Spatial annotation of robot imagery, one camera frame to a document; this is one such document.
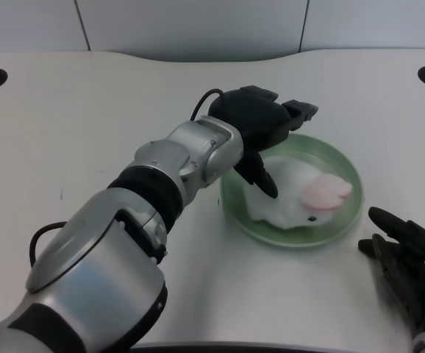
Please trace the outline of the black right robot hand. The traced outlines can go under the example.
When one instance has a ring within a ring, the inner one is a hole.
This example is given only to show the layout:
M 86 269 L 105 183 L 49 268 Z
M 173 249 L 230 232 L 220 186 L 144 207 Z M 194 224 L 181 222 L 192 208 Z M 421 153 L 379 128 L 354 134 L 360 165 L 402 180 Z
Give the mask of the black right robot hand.
M 425 332 L 425 229 L 378 207 L 368 216 L 392 241 L 379 234 L 358 242 L 358 249 L 379 262 L 382 280 L 407 314 L 414 335 Z

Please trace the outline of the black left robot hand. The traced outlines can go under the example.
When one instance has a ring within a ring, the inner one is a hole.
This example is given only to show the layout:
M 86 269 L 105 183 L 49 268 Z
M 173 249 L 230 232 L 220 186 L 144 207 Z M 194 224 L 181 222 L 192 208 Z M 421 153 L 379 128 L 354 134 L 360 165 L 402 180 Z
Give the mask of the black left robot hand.
M 225 92 L 208 110 L 209 116 L 232 125 L 242 137 L 243 155 L 235 171 L 272 199 L 278 189 L 260 152 L 286 140 L 318 112 L 313 104 L 296 100 L 279 104 L 277 98 L 277 93 L 251 85 Z

